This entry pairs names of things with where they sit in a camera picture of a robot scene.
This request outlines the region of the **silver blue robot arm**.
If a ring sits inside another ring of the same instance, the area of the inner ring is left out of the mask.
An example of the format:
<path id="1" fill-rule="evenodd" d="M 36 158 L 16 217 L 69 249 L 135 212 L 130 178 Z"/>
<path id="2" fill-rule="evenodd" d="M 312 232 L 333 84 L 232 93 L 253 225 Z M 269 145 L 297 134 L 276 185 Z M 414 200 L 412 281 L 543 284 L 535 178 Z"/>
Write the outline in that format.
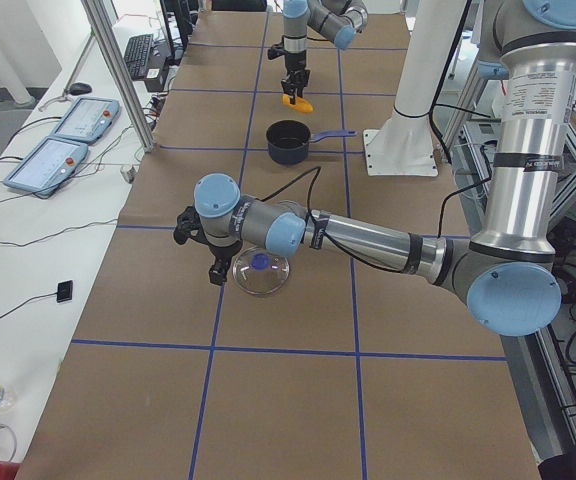
<path id="1" fill-rule="evenodd" d="M 303 97 L 310 70 L 307 68 L 308 29 L 319 34 L 339 50 L 346 50 L 368 23 L 363 1 L 285 1 L 283 35 L 268 51 L 268 59 L 284 58 L 286 76 L 283 93 L 291 105 Z"/>
<path id="2" fill-rule="evenodd" d="M 561 306 L 547 238 L 576 85 L 576 1 L 491 1 L 481 50 L 509 75 L 501 134 L 489 174 L 481 227 L 468 240 L 413 233 L 244 195 L 213 173 L 199 180 L 185 216 L 215 261 L 220 285 L 244 243 L 289 258 L 300 245 L 336 249 L 377 270 L 418 275 L 452 292 L 484 327 L 533 334 Z"/>

